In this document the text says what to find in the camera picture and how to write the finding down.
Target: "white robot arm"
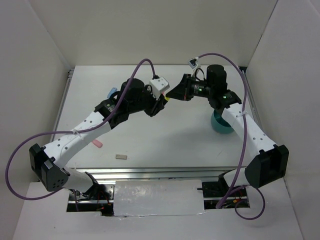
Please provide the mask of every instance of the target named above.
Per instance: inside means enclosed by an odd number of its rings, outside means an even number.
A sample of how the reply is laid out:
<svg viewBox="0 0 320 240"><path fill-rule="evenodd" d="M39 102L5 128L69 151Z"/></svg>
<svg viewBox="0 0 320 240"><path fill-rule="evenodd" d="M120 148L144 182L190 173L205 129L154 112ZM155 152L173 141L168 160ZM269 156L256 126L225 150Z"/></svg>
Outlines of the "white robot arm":
<svg viewBox="0 0 320 240"><path fill-rule="evenodd" d="M119 92L113 93L109 99L102 101L95 110L84 119L72 132L40 147L38 144L29 149L31 168L41 180L47 191L54 192L61 188L74 189L87 196L93 196L97 191L103 191L102 185L85 172L65 167L68 161L94 139L105 134L126 121L129 114L144 111L150 117L164 109L167 103L162 94L169 88L169 83L158 77L150 80L148 85L134 78L125 93L120 107L113 117L103 124L104 120L113 112L122 95L127 82L124 82Z"/></svg>
<svg viewBox="0 0 320 240"><path fill-rule="evenodd" d="M197 59L189 61L198 68ZM209 104L230 124L240 138L244 138L244 119L240 98L227 89L227 73L221 65L210 65L206 70L206 79L197 80L195 73L184 74L181 82L166 94L168 98L190 101L194 96L207 98ZM247 186L258 189L270 182L284 177L289 151L286 146L272 141L247 114L246 149L252 161L240 169L235 186ZM235 178L236 169L219 176L221 188L227 191Z"/></svg>

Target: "black wire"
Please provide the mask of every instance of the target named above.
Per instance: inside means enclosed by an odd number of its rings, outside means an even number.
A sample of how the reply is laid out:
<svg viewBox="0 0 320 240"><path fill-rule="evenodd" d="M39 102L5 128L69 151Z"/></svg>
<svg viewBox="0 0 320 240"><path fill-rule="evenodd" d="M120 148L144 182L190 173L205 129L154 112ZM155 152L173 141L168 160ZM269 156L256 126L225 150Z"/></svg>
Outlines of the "black wire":
<svg viewBox="0 0 320 240"><path fill-rule="evenodd" d="M107 202L109 203L109 197L107 196L107 194L103 191L101 191L101 193L104 196L105 200L107 200Z"/></svg>
<svg viewBox="0 0 320 240"><path fill-rule="evenodd" d="M99 209L99 200L100 200L100 192L98 192L97 200L96 200L96 210Z"/></svg>
<svg viewBox="0 0 320 240"><path fill-rule="evenodd" d="M199 78L197 77L198 71L202 72L202 74L203 74L203 81L205 81L205 80L206 80L206 78L205 78L205 72L204 72L201 68L197 68L197 69L195 70L195 73L194 73L195 79L201 81L201 79L199 79Z"/></svg>
<svg viewBox="0 0 320 240"><path fill-rule="evenodd" d="M109 97L109 99L114 99L115 96L118 96L119 93L120 93L120 91L115 91L114 93L111 94L111 96Z"/></svg>
<svg viewBox="0 0 320 240"><path fill-rule="evenodd" d="M79 212L76 190L73 189L72 192L73 192L73 194L74 194L75 209L76 209L77 212Z"/></svg>

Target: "purple cable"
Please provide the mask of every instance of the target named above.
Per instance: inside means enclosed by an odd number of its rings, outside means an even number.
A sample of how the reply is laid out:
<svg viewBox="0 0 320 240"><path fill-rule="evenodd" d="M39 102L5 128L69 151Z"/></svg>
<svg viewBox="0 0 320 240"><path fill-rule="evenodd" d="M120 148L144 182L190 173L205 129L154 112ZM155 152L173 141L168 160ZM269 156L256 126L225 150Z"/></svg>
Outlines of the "purple cable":
<svg viewBox="0 0 320 240"><path fill-rule="evenodd" d="M237 70L237 72L239 73L240 77L241 77L241 80L243 82L243 87L244 87L244 98L243 98L243 103L242 103L242 112L245 111L245 108L246 108L246 101L247 101L247 94L248 94L248 89L247 89L247 85L246 85L246 77L245 75L240 71L240 69L237 67L237 65L235 65L229 58L227 58L226 56L224 55L221 55L219 53L213 53L213 52L210 52L210 53L205 53L205 54L202 54L200 56L198 56L198 58L203 58L205 56L218 56L218 57L221 57L221 58L224 58L225 60L227 60L232 66L234 66L234 68ZM240 160L239 160L239 164L238 164L238 167L236 168L236 172L235 172L235 175L234 175L234 178L233 178L233 181L228 189L228 191L226 192L226 194L223 196L223 198L220 199L220 201L216 204L215 208L219 209L222 207L222 205L226 202L227 198L239 191L240 189L243 189L245 188L246 186L243 185L243 186L240 186L240 187L237 187L235 189L234 186L236 184L236 181L238 179L238 176L239 176L239 173L240 173L240 170L241 170L241 166L242 166L242 163L244 161L244 157L245 157L245 152L246 152L246 146L247 146L247 119L246 119L246 115L243 114L242 115L243 117L243 126L244 126L244 133L243 133L243 144L242 144L242 151L241 151L241 156L240 156ZM237 206L239 205L239 203L245 201L245 200L241 200L239 202L236 203L235 207L234 207L234 210L235 210L235 213L242 219L245 219L245 220L255 220L257 218L259 218L265 211L265 208L266 208L266 200L265 200L265 197L264 195L262 194L262 192L256 188L256 190L259 192L259 194L261 195L262 197L262 202L263 202L263 206L262 206L262 210L261 212L255 216L255 217L244 217L244 216L241 216L238 211L237 211Z"/></svg>
<svg viewBox="0 0 320 240"><path fill-rule="evenodd" d="M243 98L243 102L242 102L242 112L245 111L245 108L246 108L246 101L247 101L247 86L246 86L246 79L245 79L245 76L242 74L242 72L240 71L240 69L237 67L237 65L235 65L229 58L227 58L226 56L224 55L221 55L219 53L213 53L213 52L210 52L210 53L205 53L205 54L202 54L200 56L198 56L198 58L203 58L205 56L218 56L218 57L221 57L221 58L224 58L225 60L227 60L232 66L234 66L234 68L237 70L237 72L239 73L241 79L242 79L242 82L243 82L243 86L244 86L244 98ZM234 178L233 178L233 181L228 189L228 191L226 192L226 194L223 196L223 198L220 199L220 201L216 204L215 208L219 209L222 207L222 205L226 202L227 198L230 196L235 184L236 184L236 181L237 181L237 178L239 176L239 173L240 173L240 169L241 169L241 166L242 166L242 163L244 161L244 157L245 157L245 152L246 152L246 146L247 146L247 119L246 119L246 115L243 114L242 115L243 117L243 125L244 125L244 133L243 133L243 144L242 144L242 151L241 151L241 156L240 156L240 160L239 160L239 164L238 164L238 167L236 168L236 172L235 172L235 175L234 175Z"/></svg>
<svg viewBox="0 0 320 240"><path fill-rule="evenodd" d="M239 186L239 187L235 188L234 190L232 190L232 191L230 192L230 194L233 194L233 193L235 193L235 192L237 192L237 191L239 191L239 190L241 190L241 189L244 189L245 187L248 187L248 186L247 186L247 185ZM256 190L258 191L258 193L261 195L261 198L262 198L262 209L261 209L260 213L259 213L257 216L254 216L254 217L242 216L242 215L240 215L240 213L238 212L237 207L238 207L238 205L239 205L240 203L243 203L244 201L247 201L247 199L243 199L243 200L241 200L241 201L238 201L238 202L235 204L235 206L234 206L234 210L235 210L235 213L236 213L240 218L242 218L242 219L245 219L245 220L256 220L256 219L258 219L258 218L261 217L261 215L264 213L264 211L265 211L265 209L266 209L266 200L265 200L264 195L262 194L262 192L261 192L258 188L255 188L255 189L256 189Z"/></svg>
<svg viewBox="0 0 320 240"><path fill-rule="evenodd" d="M92 127L92 128L89 128L89 129L85 129L85 130L80 130L78 131L78 133L82 134L82 133L87 133L87 132L90 132L90 131L93 131L93 130L96 130L98 128L100 128L102 125L104 125L106 122L108 122L112 117L113 115L115 114L115 112L117 111L117 109L119 108L122 100L124 99L125 97L125 94L126 92L128 91L128 88L131 84L131 82L133 81L138 69L141 67L141 65L144 63L144 62L148 62L150 65L151 65L151 70L152 70L152 74L153 76L156 75L156 72L155 72L155 68L154 68L154 65L153 63L151 62L150 59L148 58L145 58L145 59L142 59L138 64L137 66L135 67L131 77L129 78L128 82L127 82L127 85L125 86L124 90L123 90L123 93L121 94L120 98L117 100L117 103L115 105L115 108L113 109L113 111L111 112L111 114L102 122L100 123L99 125L95 126L95 127ZM33 135L29 138L27 138L26 140L24 140L22 143L20 143L16 148L15 150L12 152L9 160L8 160L8 163L6 164L6 168L5 168L5 183L6 183L6 186L8 187L8 189L10 190L10 192L15 195L16 197L22 199L22 200L29 200L29 201L34 201L34 200L40 200L40 199L44 199L46 197L49 197L53 194L55 194L56 192L58 191L54 191L54 192L51 192L47 195L44 195L44 196L38 196L38 197L26 197L26 196L22 196L20 195L19 193L17 193L11 186L10 184L10 181L9 181L9 168L10 168L10 164L15 156L15 154L17 153L17 151L24 145L26 144L27 142L29 142L30 140L32 139L35 139L37 137L41 137L41 136L45 136L45 135L52 135L52 134L74 134L72 131L47 131L47 132L42 132L42 133L38 133L36 135Z"/></svg>

